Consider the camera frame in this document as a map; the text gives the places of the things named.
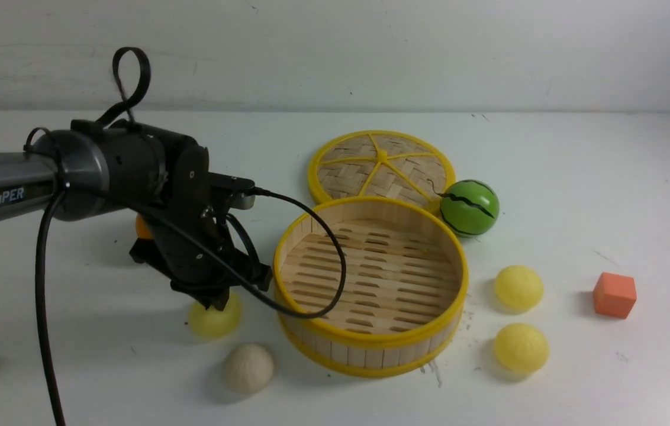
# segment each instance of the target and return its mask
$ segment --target robotic arm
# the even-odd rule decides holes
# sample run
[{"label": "robotic arm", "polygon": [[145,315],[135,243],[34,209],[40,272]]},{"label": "robotic arm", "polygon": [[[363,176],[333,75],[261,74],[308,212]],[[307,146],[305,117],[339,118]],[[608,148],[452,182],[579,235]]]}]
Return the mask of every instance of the robotic arm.
[{"label": "robotic arm", "polygon": [[[129,51],[140,62],[140,80],[127,98],[118,68]],[[319,318],[335,307],[346,283],[343,249],[314,211],[290,197],[257,188],[251,180],[209,172],[208,150],[194,138],[135,121],[131,109],[145,96],[151,78],[143,51],[119,49],[112,68],[122,102],[96,121],[73,120],[69,130],[37,128],[27,137],[22,153],[0,153],[0,221],[45,208],[36,251],[36,315],[56,424],[65,421],[46,324],[45,246],[51,214],[62,221],[78,221],[125,207],[137,211],[153,239],[138,238],[130,256],[154,267],[169,278],[174,291],[207,309],[224,310],[230,287],[240,285],[284,315]],[[129,120],[114,122],[125,112]],[[37,130],[43,135],[32,143]],[[333,241],[340,256],[340,283],[330,303],[318,312],[300,312],[264,295],[270,267],[259,261],[248,233],[230,213],[232,208],[251,208],[257,195],[299,206]],[[233,245],[229,226],[245,251]]]},{"label": "robotic arm", "polygon": [[[251,180],[208,171],[208,150],[188,135],[117,121],[108,128],[93,121],[72,121],[69,130],[54,130],[38,138],[26,153],[0,154],[0,221],[43,209],[57,191],[59,170],[53,159],[58,146],[65,179],[162,211],[170,221],[192,229],[205,245],[267,291],[270,267],[261,264],[245,230],[230,208],[253,206]],[[72,192],[55,218],[77,221],[123,208],[83,192]],[[227,224],[235,227],[247,253],[233,245]],[[190,243],[157,223],[146,223],[152,240],[138,240],[130,250],[135,262],[146,263],[170,279],[175,291],[206,308],[219,310],[237,285]]]}]

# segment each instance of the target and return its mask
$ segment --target yellow rim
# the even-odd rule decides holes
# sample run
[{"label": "yellow rim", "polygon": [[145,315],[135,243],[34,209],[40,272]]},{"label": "yellow rim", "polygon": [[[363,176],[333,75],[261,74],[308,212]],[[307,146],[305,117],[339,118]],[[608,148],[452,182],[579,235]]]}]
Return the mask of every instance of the yellow rim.
[{"label": "yellow rim", "polygon": [[[322,336],[332,339],[338,343],[347,343],[347,344],[357,343],[359,346],[366,348],[385,348],[390,346],[398,346],[402,344],[420,342],[422,340],[427,339],[428,337],[432,337],[433,332],[447,326],[453,320],[454,316],[457,313],[459,313],[459,311],[464,306],[464,299],[467,295],[467,285],[469,281],[467,258],[464,254],[464,250],[462,249],[462,245],[456,238],[456,235],[454,235],[451,229],[445,226],[445,224],[443,224],[443,222],[441,222],[440,219],[436,218],[433,215],[430,215],[430,213],[428,213],[427,211],[422,210],[421,208],[416,207],[414,205],[410,205],[407,202],[399,201],[396,199],[387,199],[375,196],[350,197],[346,199],[338,199],[326,202],[317,207],[314,207],[314,211],[321,211],[324,210],[325,208],[349,202],[388,202],[399,205],[403,208],[408,208],[410,210],[417,211],[420,215],[424,215],[426,218],[432,220],[433,223],[435,223],[435,226],[438,226],[438,228],[441,229],[441,231],[444,232],[444,234],[446,234],[447,237],[449,237],[449,239],[454,245],[454,248],[456,249],[456,253],[460,257],[460,259],[462,259],[462,283],[460,284],[459,287],[459,293],[456,295],[456,299],[454,299],[453,302],[451,303],[451,306],[449,306],[446,309],[446,312],[442,313],[440,316],[438,316],[437,318],[433,319],[432,321],[428,322],[425,325],[422,325],[411,331],[406,331],[403,333],[389,334],[389,335],[361,334],[353,331],[346,331],[339,329],[319,318],[304,320],[301,321],[301,324],[315,331],[317,334],[321,334]],[[292,223],[287,228],[287,230],[285,230],[285,234],[283,234],[283,237],[280,239],[280,243],[278,243],[278,248],[276,248],[275,250],[275,262],[273,263],[273,265],[275,265],[275,267],[273,268],[273,274],[275,275],[276,284],[278,284],[276,286],[276,291],[290,308],[298,312],[307,312],[307,311],[301,308],[300,305],[295,302],[295,300],[290,296],[290,294],[287,292],[287,289],[285,288],[285,283],[281,278],[281,267],[282,267],[281,251],[283,248],[283,243],[288,239],[290,234],[294,231],[295,227],[297,227],[301,223],[301,221],[303,221],[307,216],[308,215],[300,216],[300,218],[295,220],[294,223]]]},{"label": "yellow rim", "polygon": [[316,362],[320,366],[325,367],[325,369],[334,370],[335,372],[343,373],[344,375],[351,375],[357,377],[366,377],[366,378],[381,378],[381,377],[391,377],[402,375],[403,373],[408,373],[411,370],[418,369],[427,362],[432,361],[435,357],[440,355],[441,351],[451,343],[451,340],[456,334],[458,322],[456,327],[453,327],[451,333],[446,337],[446,340],[440,343],[440,346],[435,350],[431,351],[427,355],[417,359],[416,361],[409,362],[409,364],[404,364],[403,366],[390,367],[389,369],[361,369],[361,367],[347,366],[346,364],[340,364],[340,362],[332,361],[332,359],[324,358],[324,356],[316,353],[316,351],[311,350],[308,346],[305,346],[301,343],[290,330],[285,326],[285,323],[280,317],[280,326],[283,329],[285,337],[292,343],[292,345],[297,348],[306,358],[311,359],[311,361]]},{"label": "yellow rim", "polygon": [[[360,135],[367,135],[370,140],[372,141],[373,145],[375,145],[375,149],[378,148],[375,143],[375,139],[372,137],[373,134],[382,134],[382,135],[393,135],[394,137],[402,137],[406,138],[406,140],[410,140],[413,143],[418,144],[419,146],[424,147],[425,149],[429,150],[430,153],[416,153],[416,154],[411,154],[410,156],[420,156],[420,157],[427,157],[427,156],[433,156],[437,157],[438,160],[440,160],[440,164],[443,165],[443,169],[446,171],[446,181],[443,183],[443,187],[440,188],[441,191],[445,191],[448,186],[451,186],[455,181],[456,181],[456,175],[453,171],[453,166],[451,165],[451,162],[448,161],[446,156],[443,155],[440,151],[437,150],[434,146],[430,145],[429,143],[424,142],[424,140],[421,140],[420,138],[413,137],[412,135],[407,135],[405,133],[400,133],[400,132],[391,132],[389,130],[362,130],[360,132],[354,132],[354,133],[348,133],[347,135],[342,135],[342,137],[337,137],[334,138],[333,140],[330,140],[327,144],[325,144],[322,148],[317,151],[316,154],[314,154],[313,159],[311,159],[311,162],[308,164],[308,188],[309,191],[311,191],[311,196],[314,197],[314,201],[316,201],[317,204],[322,204],[324,202],[330,202],[332,201],[332,197],[327,194],[327,191],[324,190],[324,187],[322,187],[322,184],[319,182],[319,178],[317,177],[317,172],[319,171],[319,166],[322,164],[331,164],[332,162],[321,162],[322,157],[330,151],[330,149],[333,148],[333,146],[342,143],[344,140],[348,140],[349,138],[353,137],[360,137]],[[407,157],[409,154],[399,154],[399,156],[392,156],[389,157],[389,159],[399,159],[400,157]],[[381,163],[378,162],[378,158],[375,157],[354,157],[353,159],[340,159],[338,162],[346,161],[346,160],[359,160],[359,161],[372,161],[375,162],[375,168],[372,170],[372,174],[376,172],[376,170],[379,168]],[[408,180],[406,177],[402,177],[404,180],[406,180],[409,185],[414,187],[416,189],[416,185]],[[362,191],[359,194],[359,196],[362,196],[361,194],[364,192],[368,182],[365,182],[364,185],[362,186]],[[436,214],[438,212],[440,203],[438,202],[431,202],[426,210],[430,211],[433,214]]]}]

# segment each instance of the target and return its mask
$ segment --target green object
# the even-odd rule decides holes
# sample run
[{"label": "green object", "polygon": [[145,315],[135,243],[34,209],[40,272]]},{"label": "green object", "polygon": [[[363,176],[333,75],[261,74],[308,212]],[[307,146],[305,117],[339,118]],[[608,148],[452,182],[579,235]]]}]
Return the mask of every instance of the green object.
[{"label": "green object", "polygon": [[498,219],[498,196],[486,184],[473,179],[451,185],[440,200],[440,216],[461,237],[487,232]]}]

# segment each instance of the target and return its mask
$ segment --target bamboo steamer lid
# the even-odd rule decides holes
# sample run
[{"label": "bamboo steamer lid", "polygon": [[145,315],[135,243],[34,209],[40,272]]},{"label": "bamboo steamer lid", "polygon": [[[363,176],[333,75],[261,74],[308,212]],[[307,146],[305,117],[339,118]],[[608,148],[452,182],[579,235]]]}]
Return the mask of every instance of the bamboo steamer lid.
[{"label": "bamboo steamer lid", "polygon": [[453,167],[443,153],[412,135],[386,130],[335,138],[317,151],[308,167],[308,186],[318,204],[380,196],[435,214],[440,207],[435,191],[454,181]]}]

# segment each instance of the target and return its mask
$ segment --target orange cube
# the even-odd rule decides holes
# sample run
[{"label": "orange cube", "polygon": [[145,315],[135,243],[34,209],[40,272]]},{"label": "orange cube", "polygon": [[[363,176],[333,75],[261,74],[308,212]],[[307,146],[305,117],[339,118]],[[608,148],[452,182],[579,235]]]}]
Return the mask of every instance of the orange cube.
[{"label": "orange cube", "polygon": [[636,300],[635,278],[616,273],[601,273],[592,290],[595,313],[601,315],[625,319],[630,315]]}]

